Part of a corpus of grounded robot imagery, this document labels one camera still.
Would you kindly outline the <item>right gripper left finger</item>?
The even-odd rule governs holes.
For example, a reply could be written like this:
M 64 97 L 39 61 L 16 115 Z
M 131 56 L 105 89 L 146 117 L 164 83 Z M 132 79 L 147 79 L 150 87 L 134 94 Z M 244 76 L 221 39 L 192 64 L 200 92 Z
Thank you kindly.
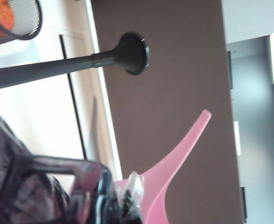
M 91 194 L 90 223 L 119 224 L 120 208 L 111 172 L 103 168 Z

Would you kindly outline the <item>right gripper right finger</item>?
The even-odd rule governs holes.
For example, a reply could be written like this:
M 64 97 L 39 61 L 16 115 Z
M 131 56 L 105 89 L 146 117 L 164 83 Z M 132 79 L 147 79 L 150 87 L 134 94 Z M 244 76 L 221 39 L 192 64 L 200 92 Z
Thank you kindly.
M 121 224 L 142 224 L 141 203 L 144 197 L 144 177 L 132 172 L 121 195 Z

